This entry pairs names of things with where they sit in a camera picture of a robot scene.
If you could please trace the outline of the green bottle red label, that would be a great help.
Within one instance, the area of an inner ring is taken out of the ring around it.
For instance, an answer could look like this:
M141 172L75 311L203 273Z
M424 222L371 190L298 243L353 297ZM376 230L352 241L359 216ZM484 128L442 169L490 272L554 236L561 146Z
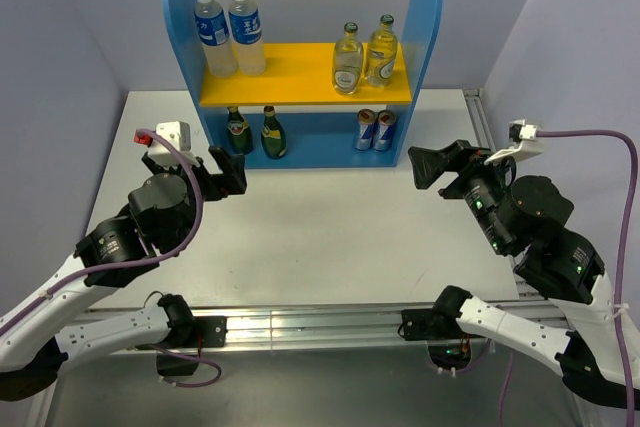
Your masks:
M247 155L254 149L249 122L237 106L228 107L227 137L231 147L238 154Z

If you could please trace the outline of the green bottle gold cap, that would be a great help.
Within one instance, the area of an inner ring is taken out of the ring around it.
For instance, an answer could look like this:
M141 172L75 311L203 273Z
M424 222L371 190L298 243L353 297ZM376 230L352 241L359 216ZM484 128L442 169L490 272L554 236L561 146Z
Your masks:
M279 159L286 154L286 134L276 117L273 106L264 107L264 122L261 130L261 143L268 158Z

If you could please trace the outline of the clear glass bottle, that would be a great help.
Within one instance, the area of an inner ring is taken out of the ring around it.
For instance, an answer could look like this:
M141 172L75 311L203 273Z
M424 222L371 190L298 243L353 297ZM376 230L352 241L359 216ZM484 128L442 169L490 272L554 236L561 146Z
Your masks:
M333 50L332 81L334 89L341 94L354 93L360 81L364 62L364 47L358 39L358 25L347 22L343 36Z
M384 14L367 46L365 77L369 85L384 87L390 83L397 56L398 39L393 30L394 17Z

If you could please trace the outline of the blue label water bottle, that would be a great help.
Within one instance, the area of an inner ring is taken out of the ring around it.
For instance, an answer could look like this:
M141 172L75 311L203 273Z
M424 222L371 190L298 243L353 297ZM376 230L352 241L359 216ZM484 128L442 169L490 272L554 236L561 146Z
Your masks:
M266 56L256 3L253 0L232 0L228 16L241 72L249 76L261 75L266 70Z

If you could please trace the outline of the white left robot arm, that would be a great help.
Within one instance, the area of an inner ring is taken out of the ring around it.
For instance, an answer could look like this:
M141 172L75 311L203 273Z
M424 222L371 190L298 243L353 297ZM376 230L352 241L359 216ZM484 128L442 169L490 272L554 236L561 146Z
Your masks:
M222 147L202 158L161 166L142 157L151 177L128 195L114 217L100 222L77 243L61 268L36 292L1 318L1 399L16 402L45 390L76 365L128 348L164 349L190 342L196 320L184 298L164 294L134 313L74 325L96 302L156 269L193 239L205 202L242 195L245 159Z

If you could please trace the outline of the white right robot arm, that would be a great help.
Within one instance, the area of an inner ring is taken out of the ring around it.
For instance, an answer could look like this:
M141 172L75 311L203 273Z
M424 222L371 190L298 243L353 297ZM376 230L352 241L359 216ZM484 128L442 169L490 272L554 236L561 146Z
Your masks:
M469 207L495 254L519 258L514 272L559 308L570 326L553 328L518 317L457 286L427 310L402 314L406 340L472 334L495 340L548 367L579 397L624 409L626 384L639 382L639 331L614 309L613 287L594 246L566 228L574 205L545 176L517 176L511 157L457 140L441 150L411 147L414 184Z

